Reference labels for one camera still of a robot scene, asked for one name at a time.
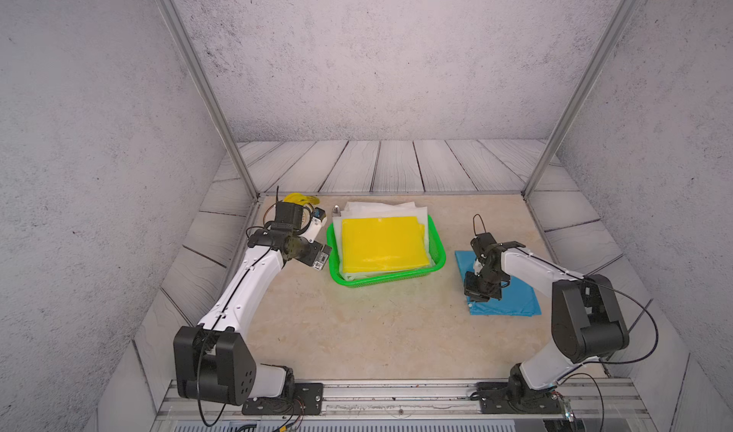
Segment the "green plastic basket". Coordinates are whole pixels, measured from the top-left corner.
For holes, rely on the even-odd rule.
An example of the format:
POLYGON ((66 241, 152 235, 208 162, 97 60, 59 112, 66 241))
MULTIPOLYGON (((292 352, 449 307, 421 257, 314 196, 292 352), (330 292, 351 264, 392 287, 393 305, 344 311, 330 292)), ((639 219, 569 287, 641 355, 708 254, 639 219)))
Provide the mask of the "green plastic basket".
POLYGON ((429 257, 431 258, 433 265, 422 269, 396 273, 384 273, 383 275, 376 275, 376 277, 347 280, 344 279, 343 275, 341 275, 340 273, 341 259, 339 258, 337 239, 334 227, 333 225, 330 225, 328 227, 328 231, 326 232, 326 242, 328 243, 328 246, 332 248, 331 254, 328 258, 329 274, 334 282, 347 288, 361 288, 417 277, 426 277, 431 273, 441 270, 445 266, 447 261, 446 250, 440 238, 439 232, 435 227, 433 218, 430 215, 428 215, 427 234, 429 235, 429 257))

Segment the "aluminium frame post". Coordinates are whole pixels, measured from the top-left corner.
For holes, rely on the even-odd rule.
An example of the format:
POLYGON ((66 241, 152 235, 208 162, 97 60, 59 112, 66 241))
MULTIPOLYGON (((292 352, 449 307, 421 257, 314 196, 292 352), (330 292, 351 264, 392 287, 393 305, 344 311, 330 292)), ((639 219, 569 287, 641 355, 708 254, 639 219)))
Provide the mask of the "aluminium frame post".
POLYGON ((602 72, 603 65, 611 55, 618 40, 623 34, 625 27, 633 17, 635 9, 640 0, 620 0, 618 7, 612 15, 607 27, 605 27, 597 46, 586 65, 580 81, 570 97, 565 109, 563 109, 559 120, 555 124, 549 139, 546 142, 544 150, 540 154, 538 163, 534 167, 528 182, 526 183, 521 194, 525 201, 529 201, 532 193, 538 187, 544 173, 550 166, 553 156, 559 150, 562 142, 572 128, 583 103, 591 93, 599 75, 602 72))
POLYGON ((244 182, 244 187, 247 193, 257 199, 260 195, 257 190, 251 175, 248 172, 247 166, 242 158, 242 153, 237 146, 233 133, 229 128, 227 120, 224 116, 221 105, 217 100, 214 90, 205 74, 202 63, 197 55, 196 49, 192 44, 192 40, 185 28, 181 14, 175 0, 155 0, 158 4, 158 10, 165 21, 165 24, 185 62, 191 79, 194 83, 198 94, 202 98, 206 110, 219 134, 221 141, 223 142, 224 149, 231 159, 234 169, 238 176, 244 182))

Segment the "blue raincoat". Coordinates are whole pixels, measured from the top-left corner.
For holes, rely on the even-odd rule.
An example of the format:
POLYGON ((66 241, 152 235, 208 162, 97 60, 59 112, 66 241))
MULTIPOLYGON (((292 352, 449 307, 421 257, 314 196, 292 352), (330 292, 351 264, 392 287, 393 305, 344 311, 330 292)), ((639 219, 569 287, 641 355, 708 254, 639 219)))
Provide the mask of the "blue raincoat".
MULTIPOLYGON (((473 272, 475 254, 472 251, 454 252, 460 278, 466 282, 466 275, 473 272)), ((541 308, 532 287, 520 279, 512 278, 508 287, 502 291, 501 299, 478 302, 466 298, 471 316, 508 316, 536 317, 541 315, 541 308)))

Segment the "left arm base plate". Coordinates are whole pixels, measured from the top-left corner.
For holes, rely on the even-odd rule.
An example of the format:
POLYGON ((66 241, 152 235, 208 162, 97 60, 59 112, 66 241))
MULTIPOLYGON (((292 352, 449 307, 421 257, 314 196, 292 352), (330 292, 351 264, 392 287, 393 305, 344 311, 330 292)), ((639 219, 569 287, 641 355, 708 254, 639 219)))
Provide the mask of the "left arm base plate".
POLYGON ((324 384, 295 382, 288 384, 276 398, 248 400, 242 407, 244 416, 319 416, 324 401, 324 384))

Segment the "right aluminium frame post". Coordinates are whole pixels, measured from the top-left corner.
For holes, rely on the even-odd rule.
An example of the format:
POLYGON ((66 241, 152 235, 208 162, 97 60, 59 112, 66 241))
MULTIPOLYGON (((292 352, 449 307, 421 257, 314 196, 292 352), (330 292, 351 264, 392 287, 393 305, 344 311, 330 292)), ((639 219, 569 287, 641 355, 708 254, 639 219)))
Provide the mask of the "right aluminium frame post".
POLYGON ((538 163, 534 167, 528 182, 526 183, 521 194, 525 201, 529 201, 532 193, 538 187, 544 173, 550 166, 553 156, 559 150, 562 142, 572 128, 583 103, 591 93, 599 75, 602 72, 603 65, 611 55, 618 40, 623 34, 625 27, 633 17, 635 9, 640 0, 620 0, 618 7, 612 15, 607 27, 605 27, 597 46, 586 65, 580 81, 570 97, 565 109, 563 109, 559 120, 555 124, 549 139, 546 142, 544 150, 540 154, 538 163))

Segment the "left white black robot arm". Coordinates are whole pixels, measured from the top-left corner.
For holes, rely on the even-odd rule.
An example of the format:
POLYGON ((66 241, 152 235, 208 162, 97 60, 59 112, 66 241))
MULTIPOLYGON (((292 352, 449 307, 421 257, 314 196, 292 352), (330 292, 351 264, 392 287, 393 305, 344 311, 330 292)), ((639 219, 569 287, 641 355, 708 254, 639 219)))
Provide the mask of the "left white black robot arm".
POLYGON ((247 229, 244 258, 211 310, 195 326, 183 326, 173 340, 179 396, 205 403, 241 406, 256 412, 274 405, 300 414, 291 368, 255 361, 246 345, 250 324, 265 293, 287 262, 323 269, 330 247, 316 237, 328 216, 319 199, 290 193, 277 199, 274 216, 247 229))

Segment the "aluminium front rail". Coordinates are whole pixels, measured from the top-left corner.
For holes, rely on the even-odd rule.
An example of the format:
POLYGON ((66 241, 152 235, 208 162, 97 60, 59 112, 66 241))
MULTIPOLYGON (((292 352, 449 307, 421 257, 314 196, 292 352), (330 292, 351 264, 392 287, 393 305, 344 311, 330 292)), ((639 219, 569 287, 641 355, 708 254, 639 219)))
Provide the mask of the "aluminium front rail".
POLYGON ((653 431, 626 379, 563 382, 547 406, 520 413, 480 395, 480 380, 308 380, 295 401, 220 406, 169 387, 155 431, 653 431))

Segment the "left aluminium frame post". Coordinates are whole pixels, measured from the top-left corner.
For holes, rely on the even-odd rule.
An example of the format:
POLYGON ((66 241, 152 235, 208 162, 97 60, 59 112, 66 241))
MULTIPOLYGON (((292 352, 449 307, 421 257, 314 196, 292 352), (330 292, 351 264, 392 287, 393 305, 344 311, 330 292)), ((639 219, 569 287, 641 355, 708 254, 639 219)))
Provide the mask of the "left aluminium frame post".
POLYGON ((185 28, 181 14, 175 0, 155 0, 158 4, 158 10, 165 21, 165 24, 185 62, 191 79, 194 83, 198 94, 202 98, 206 110, 219 134, 221 141, 223 142, 224 149, 231 159, 234 169, 238 176, 244 182, 244 187, 247 193, 257 199, 260 195, 257 190, 251 175, 248 172, 247 166, 242 158, 242 153, 237 146, 233 133, 229 128, 227 120, 224 116, 221 105, 217 100, 214 90, 205 74, 202 63, 197 55, 196 49, 192 44, 192 40, 185 28))

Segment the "yellow raincoat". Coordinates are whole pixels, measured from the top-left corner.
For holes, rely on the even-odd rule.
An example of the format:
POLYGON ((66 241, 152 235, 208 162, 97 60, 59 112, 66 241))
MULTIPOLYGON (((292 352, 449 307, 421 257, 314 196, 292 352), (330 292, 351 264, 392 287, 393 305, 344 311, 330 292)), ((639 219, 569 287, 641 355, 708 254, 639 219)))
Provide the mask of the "yellow raincoat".
POLYGON ((342 222, 347 275, 410 271, 431 265, 426 227, 416 216, 349 218, 342 222))

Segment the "yellow banana bunch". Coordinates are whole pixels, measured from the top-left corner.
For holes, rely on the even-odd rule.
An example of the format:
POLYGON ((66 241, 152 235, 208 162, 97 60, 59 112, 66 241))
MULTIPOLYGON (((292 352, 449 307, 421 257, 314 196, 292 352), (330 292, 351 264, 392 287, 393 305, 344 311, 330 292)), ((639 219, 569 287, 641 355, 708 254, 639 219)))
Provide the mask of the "yellow banana bunch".
POLYGON ((312 195, 304 195, 303 193, 290 193, 285 199, 284 202, 286 203, 293 203, 300 206, 313 206, 317 207, 320 203, 320 200, 316 196, 312 195))

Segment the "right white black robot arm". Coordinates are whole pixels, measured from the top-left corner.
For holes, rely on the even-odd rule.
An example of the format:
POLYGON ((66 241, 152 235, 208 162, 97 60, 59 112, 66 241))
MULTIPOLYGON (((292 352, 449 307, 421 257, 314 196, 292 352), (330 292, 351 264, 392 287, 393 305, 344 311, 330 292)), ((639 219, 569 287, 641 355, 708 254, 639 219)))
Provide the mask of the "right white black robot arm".
POLYGON ((464 294, 472 304, 501 300, 515 277, 551 298, 552 341, 534 357, 515 365, 505 396, 548 396, 562 380, 584 364, 629 346, 630 331, 618 298, 643 308, 603 275, 582 275, 533 254, 517 241, 499 242, 488 231, 474 231, 475 263, 464 279, 464 294))

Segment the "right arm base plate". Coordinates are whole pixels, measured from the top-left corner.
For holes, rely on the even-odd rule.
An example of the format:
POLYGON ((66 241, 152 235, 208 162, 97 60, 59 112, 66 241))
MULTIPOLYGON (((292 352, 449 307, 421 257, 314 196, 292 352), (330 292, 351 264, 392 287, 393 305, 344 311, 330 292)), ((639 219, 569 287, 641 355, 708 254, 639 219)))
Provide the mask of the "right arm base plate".
POLYGON ((479 382, 470 395, 482 414, 559 415, 564 412, 552 390, 534 391, 509 382, 479 382))

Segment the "white raincoat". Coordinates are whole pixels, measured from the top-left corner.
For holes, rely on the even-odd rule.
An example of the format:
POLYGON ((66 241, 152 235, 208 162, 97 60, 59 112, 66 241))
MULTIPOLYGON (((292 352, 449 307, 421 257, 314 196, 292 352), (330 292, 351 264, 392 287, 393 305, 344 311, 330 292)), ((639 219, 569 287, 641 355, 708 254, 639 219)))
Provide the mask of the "white raincoat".
POLYGON ((343 271, 342 266, 342 240, 341 240, 341 229, 342 222, 349 218, 372 218, 372 217, 400 217, 400 216, 416 216, 421 224, 426 227, 426 248, 429 252, 429 235, 427 234, 428 227, 428 209, 425 207, 418 207, 414 202, 402 203, 402 204, 386 204, 378 202, 348 202, 342 209, 341 213, 334 216, 333 227, 337 239, 337 248, 339 252, 339 258, 341 259, 340 273, 344 279, 354 280, 363 279, 367 277, 376 277, 376 275, 383 275, 384 273, 368 273, 367 275, 347 275, 343 271))

